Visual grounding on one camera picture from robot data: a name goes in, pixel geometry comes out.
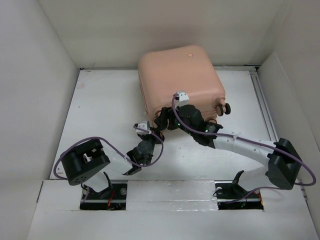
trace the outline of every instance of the white floor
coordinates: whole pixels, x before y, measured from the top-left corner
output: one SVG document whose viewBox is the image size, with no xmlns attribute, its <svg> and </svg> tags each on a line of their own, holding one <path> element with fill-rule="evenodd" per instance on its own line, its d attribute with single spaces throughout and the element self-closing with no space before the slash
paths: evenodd
<svg viewBox="0 0 320 240">
<path fill-rule="evenodd" d="M 41 184 L 42 180 L 1 180 L 1 240 L 27 239 Z"/>
<path fill-rule="evenodd" d="M 250 73 L 229 68 L 217 73 L 232 108 L 231 115 L 220 117 L 218 122 L 248 136 L 269 140 Z M 136 70 L 81 71 L 56 160 L 74 142 L 89 136 L 105 137 L 123 153 L 135 147 L 140 139 L 132 126 L 146 119 L 138 81 Z M 217 210 L 215 199 L 208 198 L 213 193 L 208 185 L 212 181 L 208 180 L 231 180 L 238 171 L 251 170 L 259 164 L 231 152 L 202 147 L 178 130 L 167 131 L 165 136 L 160 161 L 131 177 L 122 175 L 117 169 L 117 162 L 122 159 L 106 147 L 113 162 L 105 169 L 110 178 L 133 180 L 128 182 L 132 187 L 128 188 L 128 210 L 79 210 L 79 186 L 48 180 L 43 185 L 28 239 L 318 239 L 299 187 L 291 191 L 263 190 L 264 210 Z M 58 172 L 64 175 L 61 166 Z M 166 182 L 151 180 L 167 180 L 168 188 Z M 201 196 L 199 199 L 190 194 L 195 189 L 203 189 L 194 192 Z M 206 207 L 172 207 L 185 198 L 206 201 Z"/>
</svg>

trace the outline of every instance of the suitcase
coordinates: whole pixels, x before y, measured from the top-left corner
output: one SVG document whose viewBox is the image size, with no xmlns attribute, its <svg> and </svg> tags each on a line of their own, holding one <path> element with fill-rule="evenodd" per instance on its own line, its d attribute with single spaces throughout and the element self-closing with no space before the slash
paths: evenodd
<svg viewBox="0 0 320 240">
<path fill-rule="evenodd" d="M 138 73 L 145 109 L 152 121 L 162 107 L 171 107 L 178 91 L 188 94 L 188 104 L 199 109 L 206 121 L 231 112 L 225 103 L 225 89 L 202 47 L 149 52 L 140 59 Z"/>
</svg>

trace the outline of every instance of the purple cable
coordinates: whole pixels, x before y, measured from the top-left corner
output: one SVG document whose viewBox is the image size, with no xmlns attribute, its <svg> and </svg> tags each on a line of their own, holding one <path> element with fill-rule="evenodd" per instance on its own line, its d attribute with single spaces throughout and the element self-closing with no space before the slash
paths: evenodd
<svg viewBox="0 0 320 240">
<path fill-rule="evenodd" d="M 138 128 L 138 127 L 134 127 L 135 129 L 137 130 L 140 130 L 140 131 L 143 131 L 145 133 L 148 133 L 149 134 L 149 131 L 147 130 L 144 130 L 142 128 Z M 160 154 L 159 156 L 156 158 L 156 160 L 154 160 L 152 163 L 148 164 L 148 165 L 140 165 L 134 161 L 131 161 L 129 157 L 127 157 L 126 155 L 124 155 L 122 152 L 120 152 L 115 146 L 113 146 L 109 141 L 107 141 L 106 139 L 104 139 L 103 137 L 100 137 L 100 136 L 91 136 L 91 137 L 86 137 L 80 141 L 77 141 L 75 144 L 73 144 L 71 147 L 69 147 L 66 151 L 64 151 L 61 156 L 59 157 L 59 159 L 56 161 L 54 167 L 53 167 L 53 175 L 58 178 L 58 179 L 62 179 L 62 180 L 67 180 L 66 177 L 63 177 L 63 176 L 59 176 L 57 174 L 57 168 L 58 168 L 58 165 L 59 163 L 61 162 L 61 160 L 73 149 L 75 148 L 76 146 L 78 146 L 79 144 L 82 144 L 86 141 L 89 141 L 89 140 L 101 140 L 103 142 L 105 142 L 106 144 L 108 144 L 117 154 L 119 154 L 122 158 L 126 159 L 129 163 L 131 163 L 132 165 L 135 165 L 139 168 L 145 168 L 145 167 L 150 167 L 152 165 L 154 165 L 162 156 L 163 152 L 164 152 L 164 142 L 162 141 L 162 139 L 160 137 L 158 137 L 156 134 L 154 134 L 153 132 L 150 132 L 151 135 L 153 135 L 156 139 L 158 139 L 161 143 L 161 151 L 160 151 Z"/>
<path fill-rule="evenodd" d="M 299 185 L 299 186 L 313 186 L 316 184 L 317 182 L 317 179 L 316 179 L 316 176 L 315 174 L 312 172 L 312 170 L 304 163 L 302 162 L 299 158 L 293 156 L 292 154 L 286 152 L 286 151 L 283 151 L 281 149 L 278 149 L 278 148 L 275 148 L 273 146 L 270 146 L 270 145 L 267 145 L 267 144 L 264 144 L 264 143 L 261 143 L 261 142 L 258 142 L 258 141 L 252 141 L 250 139 L 246 139 L 244 137 L 240 137 L 240 136 L 235 136 L 235 135 L 232 135 L 232 134 L 227 134 L 227 133 L 209 133 L 209 132 L 202 132 L 202 131 L 197 131 L 197 130 L 194 130 L 192 129 L 191 127 L 189 127 L 188 125 L 186 125 L 182 120 L 181 118 L 179 117 L 178 113 L 177 113 L 177 110 L 175 108 L 175 99 L 176 97 L 178 97 L 178 94 L 175 94 L 173 95 L 173 98 L 172 98 L 172 101 L 171 101 L 171 105 L 172 105 L 172 110 L 173 110 L 173 113 L 176 117 L 176 119 L 179 121 L 179 123 L 184 126 L 187 130 L 189 130 L 190 132 L 193 132 L 193 133 L 196 133 L 196 134 L 200 134 L 200 135 L 205 135 L 205 136 L 221 136 L 221 137 L 228 137 L 228 138 L 236 138 L 240 141 L 243 141 L 243 142 L 247 142 L 247 143 L 250 143 L 250 144 L 254 144 L 254 145 L 258 145 L 258 146 L 262 146 L 262 147 L 265 147 L 265 148 L 268 148 L 268 149 L 272 149 L 278 153 L 281 153 L 283 155 L 286 155 L 287 157 L 293 159 L 294 161 L 296 161 L 297 163 L 299 163 L 302 167 L 304 167 L 308 172 L 309 174 L 311 175 L 312 177 L 312 182 L 311 183 L 294 183 L 295 185 Z M 259 190 L 259 189 L 277 189 L 277 190 L 282 190 L 281 188 L 278 188 L 278 187 L 272 187 L 272 186 L 263 186 L 263 187 L 257 187 L 251 191 L 248 192 L 248 194 L 246 194 L 244 197 L 241 197 L 239 199 L 236 199 L 236 200 L 232 200 L 232 201 L 229 201 L 228 203 L 235 203 L 239 200 L 242 200 L 242 199 L 245 199 L 246 197 L 248 197 L 249 195 L 251 195 L 253 192 Z"/>
<path fill-rule="evenodd" d="M 84 198 L 81 200 L 80 204 L 83 204 L 87 200 L 87 198 L 89 196 L 89 191 L 90 191 L 90 187 L 87 186 L 86 193 L 84 195 Z"/>
</svg>

